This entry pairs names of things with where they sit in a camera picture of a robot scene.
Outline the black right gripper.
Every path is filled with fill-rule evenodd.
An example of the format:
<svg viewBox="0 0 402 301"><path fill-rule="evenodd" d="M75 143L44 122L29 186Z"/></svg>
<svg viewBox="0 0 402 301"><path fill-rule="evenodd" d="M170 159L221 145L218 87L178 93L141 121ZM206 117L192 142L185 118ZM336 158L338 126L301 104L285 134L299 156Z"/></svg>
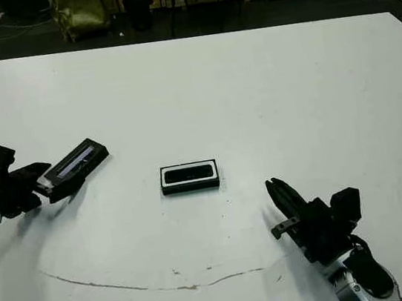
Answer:
<svg viewBox="0 0 402 301"><path fill-rule="evenodd" d="M354 245L332 218L331 209L321 200L306 202L293 187L281 179L265 182L274 205L287 217L275 225L271 233L275 239L288 234L311 263L329 265Z"/></svg>

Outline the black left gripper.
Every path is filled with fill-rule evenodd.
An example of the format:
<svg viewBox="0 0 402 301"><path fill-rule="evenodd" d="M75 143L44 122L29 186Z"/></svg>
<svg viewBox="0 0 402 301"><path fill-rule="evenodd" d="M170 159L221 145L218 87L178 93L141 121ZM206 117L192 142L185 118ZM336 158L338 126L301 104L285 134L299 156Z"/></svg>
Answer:
<svg viewBox="0 0 402 301"><path fill-rule="evenodd" d="M38 208L42 203L36 195L38 179L50 166L47 162L34 162L1 177L0 215L11 219ZM57 185L49 193L50 204L71 196L75 191L71 184Z"/></svg>

